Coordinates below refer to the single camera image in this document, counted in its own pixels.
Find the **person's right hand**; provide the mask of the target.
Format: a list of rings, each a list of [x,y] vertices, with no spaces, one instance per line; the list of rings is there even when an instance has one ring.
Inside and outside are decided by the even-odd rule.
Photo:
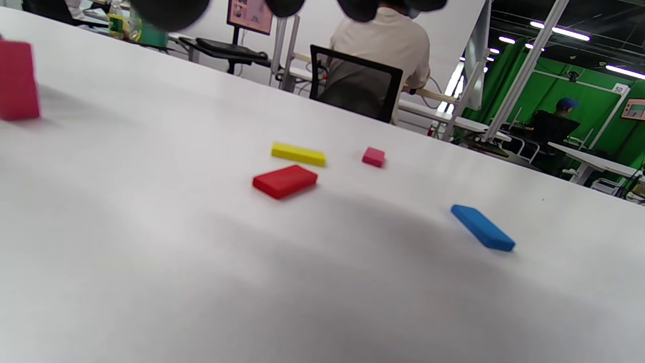
[[[277,18],[298,14],[305,1],[265,1]],[[338,1],[343,13],[353,21],[372,21],[384,1]],[[143,19],[166,32],[183,30],[193,25],[205,13],[210,1],[131,1]]]

